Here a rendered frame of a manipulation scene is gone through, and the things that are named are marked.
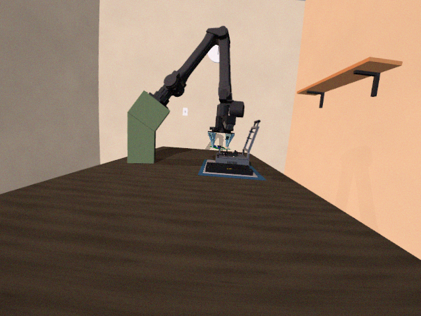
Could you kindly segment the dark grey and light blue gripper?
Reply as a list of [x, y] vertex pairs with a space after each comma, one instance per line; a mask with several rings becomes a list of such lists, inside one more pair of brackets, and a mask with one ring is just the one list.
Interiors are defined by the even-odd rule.
[[[217, 132], [217, 133], [226, 133], [226, 147], [229, 146], [231, 140], [233, 139], [233, 137], [235, 135], [235, 133], [231, 133], [231, 131], [234, 131], [234, 129], [233, 130], [227, 130], [227, 129], [221, 128], [221, 127], [210, 127], [210, 130], [212, 130], [214, 132]], [[213, 148], [214, 147], [214, 141], [215, 141], [216, 133], [214, 133], [212, 131], [208, 131], [208, 135], [209, 135], [209, 138], [210, 138], [210, 141], [211, 141], [211, 145], [212, 145], [212, 148]]]

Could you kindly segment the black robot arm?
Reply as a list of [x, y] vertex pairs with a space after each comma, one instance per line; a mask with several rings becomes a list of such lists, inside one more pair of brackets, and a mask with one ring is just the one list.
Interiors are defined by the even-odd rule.
[[163, 87], [154, 93], [155, 96], [151, 92], [149, 92], [149, 95], [154, 97], [168, 109], [166, 105], [169, 102], [169, 98], [171, 96], [180, 97], [183, 95], [185, 91], [184, 88], [187, 86], [187, 79], [191, 73], [195, 70], [197, 65], [203, 60], [211, 48], [215, 45], [219, 45], [218, 96], [220, 104], [217, 105], [216, 115], [223, 116], [216, 117], [215, 127], [233, 130], [236, 117], [243, 118], [245, 106], [243, 101], [234, 101], [231, 96], [230, 37], [228, 29], [225, 26], [221, 26], [219, 28], [208, 28], [206, 32], [207, 33], [205, 34], [202, 42], [197, 46], [195, 51], [189, 56], [182, 67], [177, 71], [174, 70], [172, 74], [166, 76]]

